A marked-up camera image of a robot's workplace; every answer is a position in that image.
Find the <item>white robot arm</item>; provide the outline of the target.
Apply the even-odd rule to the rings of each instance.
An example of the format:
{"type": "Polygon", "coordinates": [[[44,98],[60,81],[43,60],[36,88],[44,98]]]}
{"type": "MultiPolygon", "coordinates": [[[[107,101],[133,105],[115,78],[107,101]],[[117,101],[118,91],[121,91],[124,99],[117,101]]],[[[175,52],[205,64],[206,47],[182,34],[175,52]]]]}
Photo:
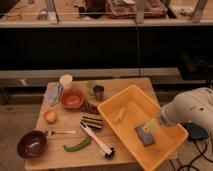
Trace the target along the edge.
{"type": "Polygon", "coordinates": [[[160,126],[170,127],[185,122],[193,122],[213,131],[212,89],[202,87],[177,94],[171,102],[160,108],[157,116],[148,121],[142,130],[150,133],[160,126]]]}

